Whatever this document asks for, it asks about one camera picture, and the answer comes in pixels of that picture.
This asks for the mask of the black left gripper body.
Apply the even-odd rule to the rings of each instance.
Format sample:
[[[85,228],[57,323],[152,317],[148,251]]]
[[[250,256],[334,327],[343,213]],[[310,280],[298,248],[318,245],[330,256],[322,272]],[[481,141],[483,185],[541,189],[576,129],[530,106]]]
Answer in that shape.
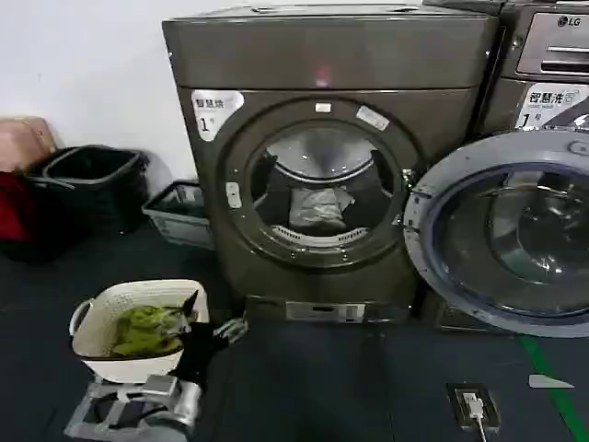
[[[176,377],[204,386],[211,361],[218,352],[226,349],[229,340],[215,333],[213,324],[204,322],[192,323],[191,330],[179,338],[183,351],[176,366]]]

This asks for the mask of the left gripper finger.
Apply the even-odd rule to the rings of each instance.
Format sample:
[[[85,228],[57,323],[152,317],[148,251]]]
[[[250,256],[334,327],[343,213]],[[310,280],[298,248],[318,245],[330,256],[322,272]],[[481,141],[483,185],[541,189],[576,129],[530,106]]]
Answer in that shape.
[[[214,339],[221,344],[233,344],[240,340],[249,329],[246,318],[233,318],[214,330]]]
[[[193,309],[198,295],[199,290],[196,290],[174,313],[174,322],[171,328],[172,332],[188,332],[190,330],[190,324],[194,322],[194,317],[198,317],[198,315],[193,315]]]

